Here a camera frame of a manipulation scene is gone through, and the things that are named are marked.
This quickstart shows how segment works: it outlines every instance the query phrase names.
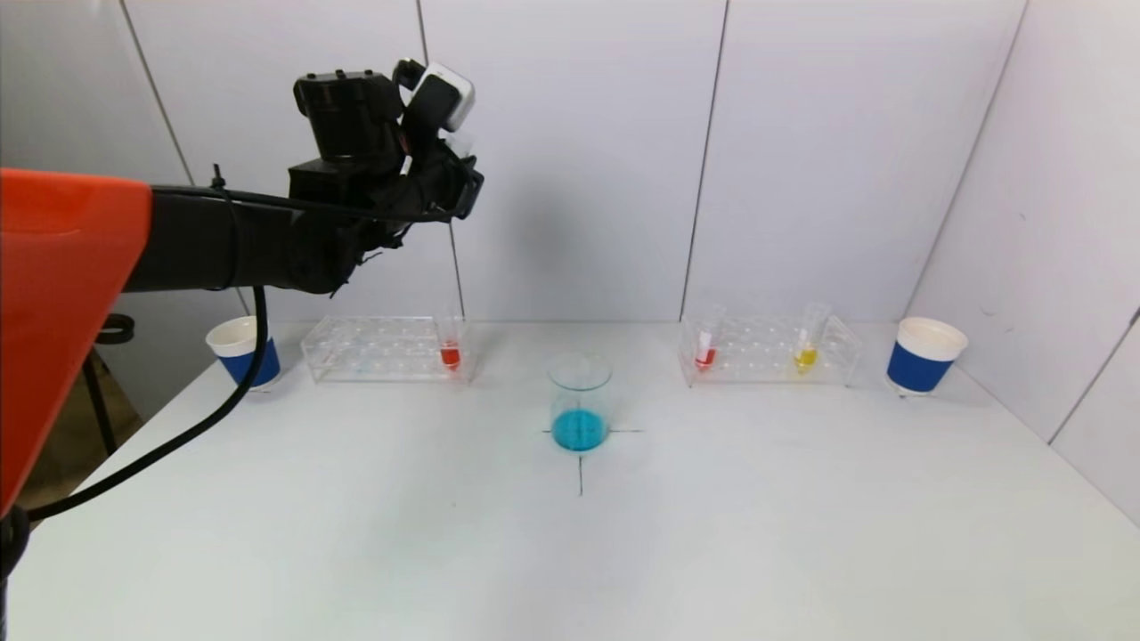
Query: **glass beaker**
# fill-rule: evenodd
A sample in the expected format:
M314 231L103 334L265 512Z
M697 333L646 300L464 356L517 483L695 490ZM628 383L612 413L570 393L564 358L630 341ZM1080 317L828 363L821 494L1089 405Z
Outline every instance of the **glass beaker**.
M597 354L567 354L547 371L554 384L551 400L551 436L571 452L593 449L610 431L606 384L613 375Z

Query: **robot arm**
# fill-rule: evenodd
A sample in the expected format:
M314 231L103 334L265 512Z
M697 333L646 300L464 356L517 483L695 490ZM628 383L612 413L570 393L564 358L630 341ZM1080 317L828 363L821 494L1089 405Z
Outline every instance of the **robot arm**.
M401 60L393 80L370 70L307 74L293 86L320 157L290 169L290 197L153 187L150 234L123 291L272 285L335 292L367 253L396 249L415 222L471 213L483 182L475 159L439 138L474 102L441 65ZM413 91L407 107L397 82Z
M412 91L407 105L399 87ZM439 138L474 102L462 76L401 60L391 80L307 74L293 95L320 157L290 169L288 197L231 192L220 176L209 188L148 187L3 170L0 516L120 292L333 293L368 252L399 248L412 225L471 213L483 177ZM10 569L3 557L0 569Z

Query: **blue and white cup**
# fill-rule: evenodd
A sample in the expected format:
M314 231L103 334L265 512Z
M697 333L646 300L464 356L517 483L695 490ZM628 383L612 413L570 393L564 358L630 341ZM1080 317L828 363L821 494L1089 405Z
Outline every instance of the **blue and white cup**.
M929 393L969 342L966 334L940 320L903 318L887 378L901 393Z
M241 383L245 373L253 365L253 348L258 342L256 316L243 316L218 325L206 334L206 344L213 350L218 360L226 366L235 383ZM271 382L280 374L282 365L277 359L277 348L274 338L266 341L266 356L261 359L261 368L253 379L250 389L256 389Z

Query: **test tube with yellow liquid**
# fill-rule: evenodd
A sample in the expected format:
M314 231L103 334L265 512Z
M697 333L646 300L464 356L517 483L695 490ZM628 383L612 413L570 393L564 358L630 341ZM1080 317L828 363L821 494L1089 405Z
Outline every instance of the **test tube with yellow liquid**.
M831 306L825 303L813 302L804 310L796 350L792 352L796 372L801 376L815 367L815 360L820 355L820 341L823 339L823 328L828 324L829 316Z

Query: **blue liquid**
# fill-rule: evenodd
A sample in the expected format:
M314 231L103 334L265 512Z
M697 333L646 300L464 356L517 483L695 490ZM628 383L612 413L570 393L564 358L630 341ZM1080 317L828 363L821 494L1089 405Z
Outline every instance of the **blue liquid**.
M568 409L554 419L551 436L571 452L585 452L605 440L605 421L588 409Z

